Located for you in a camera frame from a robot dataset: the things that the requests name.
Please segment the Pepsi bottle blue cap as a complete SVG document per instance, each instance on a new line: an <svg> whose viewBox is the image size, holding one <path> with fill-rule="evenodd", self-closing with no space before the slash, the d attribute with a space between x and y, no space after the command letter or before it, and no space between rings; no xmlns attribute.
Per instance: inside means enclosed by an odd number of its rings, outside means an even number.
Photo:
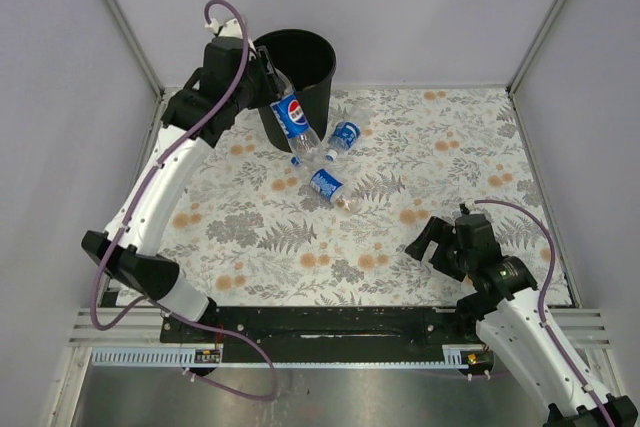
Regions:
<svg viewBox="0 0 640 427"><path fill-rule="evenodd" d="M276 86L281 98L271 104L291 152L300 162L310 162L321 154L321 141L311 127L289 78L275 69Z"/></svg>

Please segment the orange juice bottle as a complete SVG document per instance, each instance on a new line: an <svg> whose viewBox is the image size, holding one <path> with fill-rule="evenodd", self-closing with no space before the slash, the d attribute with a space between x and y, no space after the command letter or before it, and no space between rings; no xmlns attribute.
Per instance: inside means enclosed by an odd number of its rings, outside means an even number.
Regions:
<svg viewBox="0 0 640 427"><path fill-rule="evenodd" d="M319 87L320 85L321 85L321 83L309 84L309 85L306 85L305 87L303 87L302 91L308 91L308 90L314 89L316 87Z"/></svg>

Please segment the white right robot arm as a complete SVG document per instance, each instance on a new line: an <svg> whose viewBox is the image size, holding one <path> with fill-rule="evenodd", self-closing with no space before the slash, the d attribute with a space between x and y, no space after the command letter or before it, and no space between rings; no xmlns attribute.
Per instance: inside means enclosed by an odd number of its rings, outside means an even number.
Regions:
<svg viewBox="0 0 640 427"><path fill-rule="evenodd" d="M454 223L432 217L406 253L428 261L473 291L456 303L455 330L481 341L504 363L549 426L633 426L639 412L593 374L545 304L528 267L503 254L489 220L463 213Z"/></svg>

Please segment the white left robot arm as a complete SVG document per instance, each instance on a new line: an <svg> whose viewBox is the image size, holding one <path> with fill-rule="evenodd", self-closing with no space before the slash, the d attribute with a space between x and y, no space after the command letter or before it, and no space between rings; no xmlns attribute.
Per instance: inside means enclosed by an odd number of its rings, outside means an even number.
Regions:
<svg viewBox="0 0 640 427"><path fill-rule="evenodd" d="M266 47L249 48L247 58L243 50L235 38L206 45L202 66L170 97L127 200L103 230L87 231L81 242L98 267L96 282L108 276L183 318L182 330L196 342L214 336L216 304L160 255L160 243L191 176L236 116L270 105L283 92Z"/></svg>

